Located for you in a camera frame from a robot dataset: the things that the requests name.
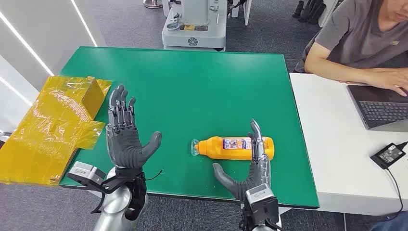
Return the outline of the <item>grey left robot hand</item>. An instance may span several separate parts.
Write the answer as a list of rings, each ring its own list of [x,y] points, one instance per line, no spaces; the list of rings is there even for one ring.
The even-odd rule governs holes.
[[[154,132],[148,143],[142,145],[135,120],[134,97],[127,101],[128,91],[118,85],[110,94],[108,124],[106,130],[107,150],[116,167],[139,169],[160,147],[162,133]]]

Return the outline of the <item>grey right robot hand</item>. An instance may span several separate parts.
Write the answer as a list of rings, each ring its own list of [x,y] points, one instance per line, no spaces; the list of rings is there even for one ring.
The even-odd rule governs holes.
[[[265,151],[260,126],[254,119],[251,119],[250,126],[253,131],[248,133],[252,143],[252,159],[246,180],[234,180],[224,172],[220,164],[212,164],[215,178],[239,201],[245,200],[245,193],[249,189],[261,184],[271,186],[270,158]]]

